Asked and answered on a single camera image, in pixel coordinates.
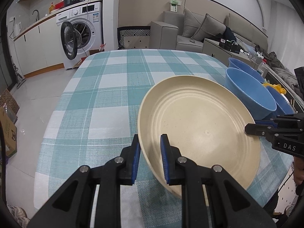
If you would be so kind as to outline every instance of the white curtain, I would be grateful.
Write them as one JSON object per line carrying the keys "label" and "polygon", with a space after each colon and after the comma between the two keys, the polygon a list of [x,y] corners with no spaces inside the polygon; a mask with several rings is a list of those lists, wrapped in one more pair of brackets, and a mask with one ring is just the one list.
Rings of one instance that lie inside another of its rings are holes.
{"label": "white curtain", "polygon": [[268,53],[272,51],[292,73],[304,66],[304,24],[294,9],[275,1],[268,27]]}

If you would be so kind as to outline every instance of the plate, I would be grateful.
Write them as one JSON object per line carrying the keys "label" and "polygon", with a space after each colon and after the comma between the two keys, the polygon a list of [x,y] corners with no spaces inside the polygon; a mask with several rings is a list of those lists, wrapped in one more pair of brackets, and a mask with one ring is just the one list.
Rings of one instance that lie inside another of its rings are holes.
{"label": "plate", "polygon": [[221,165],[243,187],[252,183],[260,163],[258,136],[246,135],[254,123],[243,103],[229,90],[205,78],[180,75],[153,86],[138,113],[138,136],[143,155],[156,179],[174,195],[180,186],[166,184],[160,136],[196,164]]}

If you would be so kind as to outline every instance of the wooden baseboard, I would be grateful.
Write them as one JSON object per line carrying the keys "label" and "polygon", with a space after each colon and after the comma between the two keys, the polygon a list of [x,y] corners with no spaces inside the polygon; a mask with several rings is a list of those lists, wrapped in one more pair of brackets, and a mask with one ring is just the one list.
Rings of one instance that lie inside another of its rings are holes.
{"label": "wooden baseboard", "polygon": [[53,70],[63,69],[63,68],[64,68],[63,63],[60,63],[60,64],[56,64],[56,65],[53,65],[53,66],[49,66],[49,67],[39,69],[39,70],[36,70],[34,72],[25,74],[24,77],[27,79],[27,78],[33,77],[35,75],[38,75],[38,74],[43,74],[43,73],[47,73],[47,72],[50,72],[50,71],[53,71]]}

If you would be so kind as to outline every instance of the dark blue bowl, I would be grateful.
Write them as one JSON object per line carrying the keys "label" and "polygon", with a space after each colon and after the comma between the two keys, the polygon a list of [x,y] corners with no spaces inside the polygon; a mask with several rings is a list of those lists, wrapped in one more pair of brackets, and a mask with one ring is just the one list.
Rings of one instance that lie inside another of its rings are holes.
{"label": "dark blue bowl", "polygon": [[256,120],[277,109],[270,92],[257,79],[240,69],[226,69],[225,87],[241,100]]}
{"label": "dark blue bowl", "polygon": [[252,77],[256,78],[259,82],[261,83],[265,82],[264,78],[248,64],[232,57],[229,57],[228,61],[229,61],[228,68],[236,68],[243,70],[247,74],[250,74]]}
{"label": "dark blue bowl", "polygon": [[286,99],[284,99],[284,97],[282,97],[282,95],[277,90],[275,90],[271,86],[267,86],[266,88],[275,99],[275,102],[277,103],[277,109],[271,114],[269,114],[266,117],[266,119],[276,118],[277,115],[283,116],[286,114],[294,114],[294,111],[290,107],[289,103],[286,101]]}

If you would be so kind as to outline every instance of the checkered tablecloth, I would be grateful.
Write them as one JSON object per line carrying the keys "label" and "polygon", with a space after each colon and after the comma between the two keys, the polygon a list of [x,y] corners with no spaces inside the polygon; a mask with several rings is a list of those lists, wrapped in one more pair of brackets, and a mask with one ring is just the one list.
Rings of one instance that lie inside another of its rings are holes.
{"label": "checkered tablecloth", "polygon": [[[174,75],[196,75],[224,85],[225,69],[205,54],[173,50],[120,50],[89,56],[66,86],[48,123],[35,175],[39,209],[81,165],[97,167],[118,156],[137,133],[147,91]],[[292,156],[264,138],[257,175],[247,189],[264,206],[283,181]],[[135,185],[122,186],[123,228],[180,227],[181,200],[153,176],[140,155]]]}

